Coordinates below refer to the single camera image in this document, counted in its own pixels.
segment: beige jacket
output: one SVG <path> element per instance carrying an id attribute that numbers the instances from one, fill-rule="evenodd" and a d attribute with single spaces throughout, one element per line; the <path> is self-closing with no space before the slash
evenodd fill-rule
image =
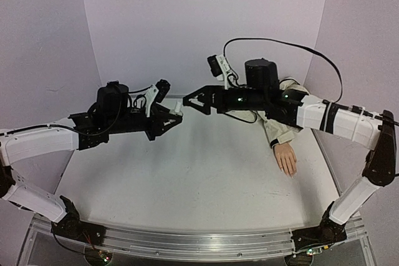
<path id="1" fill-rule="evenodd" d="M 286 78 L 281 81 L 280 83 L 281 90 L 300 90 L 303 92 L 307 92 L 307 89 L 301 86 L 292 78 Z M 276 144 L 283 144 L 291 141 L 295 138 L 295 133 L 299 132 L 300 129 L 293 128 L 282 123 L 279 123 L 275 120 L 268 120 L 265 117 L 264 112 L 256 112 L 259 118 L 262 120 L 267 139 L 269 140 L 270 147 L 273 148 Z M 230 112 L 230 114 L 242 118 L 247 121 L 253 121 L 254 115 L 251 112 L 243 111 L 243 112 Z"/>

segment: wall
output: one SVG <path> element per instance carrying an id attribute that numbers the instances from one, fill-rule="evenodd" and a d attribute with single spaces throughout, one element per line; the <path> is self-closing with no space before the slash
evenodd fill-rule
<path id="1" fill-rule="evenodd" d="M 33 125 L 86 110 L 100 85 L 83 0 L 1 0 L 0 128 Z M 14 167 L 54 191 L 69 155 Z M 32 214 L 0 201 L 0 264 L 15 265 Z"/>
<path id="2" fill-rule="evenodd" d="M 326 0 L 316 49 L 341 69 L 342 103 L 366 106 L 376 112 L 389 109 L 398 118 L 398 16 L 399 0 Z M 337 98 L 336 75 L 316 57 L 305 84 L 320 97 Z M 348 187 L 361 172 L 367 152 L 330 135 L 320 134 L 320 138 L 341 187 Z M 379 190 L 362 209 L 377 262 L 383 266 L 398 264 L 398 194 L 396 180 Z"/>
<path id="3" fill-rule="evenodd" d="M 139 89 L 165 78 L 171 94 L 214 84 L 206 58 L 237 36 L 264 36 L 314 47 L 325 0 L 84 0 L 102 83 Z M 311 55 L 270 42 L 238 42 L 228 58 L 265 57 L 281 77 L 303 82 Z"/>

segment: hand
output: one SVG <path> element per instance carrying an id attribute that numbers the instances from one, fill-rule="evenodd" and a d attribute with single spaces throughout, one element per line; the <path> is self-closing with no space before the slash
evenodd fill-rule
<path id="1" fill-rule="evenodd" d="M 294 149 L 289 143 L 283 143 L 282 145 L 275 145 L 273 150 L 280 170 L 284 171 L 287 176 L 293 177 L 297 172 L 297 158 Z"/>

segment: white table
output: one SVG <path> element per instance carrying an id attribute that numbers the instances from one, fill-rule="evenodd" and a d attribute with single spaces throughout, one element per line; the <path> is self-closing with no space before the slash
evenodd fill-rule
<path id="1" fill-rule="evenodd" d="M 175 100 L 163 104 L 174 106 Z M 310 130 L 292 142 L 298 173 L 277 167 L 260 123 L 183 108 L 155 141 L 111 135 L 76 151 L 57 194 L 86 221 L 151 230 L 241 231 L 317 225 L 338 194 Z"/>

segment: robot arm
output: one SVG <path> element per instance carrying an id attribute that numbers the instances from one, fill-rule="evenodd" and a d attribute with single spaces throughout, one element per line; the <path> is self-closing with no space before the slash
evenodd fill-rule
<path id="1" fill-rule="evenodd" d="M 12 169 L 12 164 L 56 151 L 93 148 L 107 143 L 110 134 L 144 131 L 150 141 L 154 140 L 183 120 L 181 103 L 177 102 L 174 110 L 160 105 L 169 89 L 170 84 L 160 80 L 133 102 L 126 85 L 110 82 L 98 90 L 97 101 L 88 112 L 45 125 L 2 130 L 0 198 L 47 217 L 55 224 L 56 234 L 64 237 L 75 239 L 83 227 L 90 230 L 94 225 L 80 221 L 79 213 L 69 199 L 56 197 L 31 184 Z M 102 231 L 101 226 L 94 229 Z M 99 239 L 96 235 L 91 237 L 94 242 Z"/>
<path id="2" fill-rule="evenodd" d="M 220 55 L 208 58 L 217 74 Z M 296 230 L 296 251 L 331 245 L 346 239 L 345 224 L 380 187 L 395 179 L 396 137 L 393 114 L 370 113 L 357 106 L 347 107 L 297 90 L 279 90 L 277 67 L 265 59 L 245 63 L 247 85 L 208 85 L 183 98 L 183 105 L 210 115 L 231 110 L 263 110 L 270 119 L 297 127 L 312 128 L 348 138 L 370 150 L 366 167 L 358 178 L 326 210 L 318 227 Z"/>

